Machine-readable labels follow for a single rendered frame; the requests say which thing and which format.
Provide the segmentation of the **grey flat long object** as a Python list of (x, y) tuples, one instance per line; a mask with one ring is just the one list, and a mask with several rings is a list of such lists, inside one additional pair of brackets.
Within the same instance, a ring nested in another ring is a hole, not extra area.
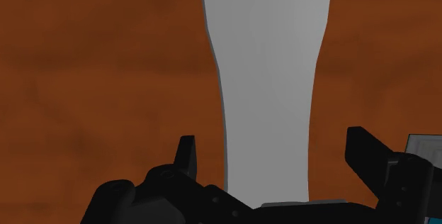
[(306, 202), (312, 88), (330, 0), (203, 0), (225, 132), (225, 190)]

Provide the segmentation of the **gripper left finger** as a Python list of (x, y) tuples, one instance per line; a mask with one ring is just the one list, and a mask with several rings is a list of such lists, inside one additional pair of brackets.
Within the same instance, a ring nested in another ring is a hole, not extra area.
[(253, 209), (215, 185), (196, 181), (196, 140), (180, 138), (174, 162), (150, 169), (135, 186), (100, 185), (80, 224), (252, 224)]

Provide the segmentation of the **teal and grey box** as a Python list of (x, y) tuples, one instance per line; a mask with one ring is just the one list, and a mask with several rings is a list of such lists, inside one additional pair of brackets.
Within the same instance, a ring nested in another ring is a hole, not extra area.
[(405, 152), (427, 159), (442, 169), (442, 135), (409, 134)]

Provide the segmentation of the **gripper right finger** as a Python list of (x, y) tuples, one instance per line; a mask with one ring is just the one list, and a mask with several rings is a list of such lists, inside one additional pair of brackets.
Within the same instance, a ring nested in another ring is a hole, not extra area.
[(424, 224), (434, 166), (394, 152), (360, 126), (346, 131), (345, 161), (376, 196), (373, 224)]

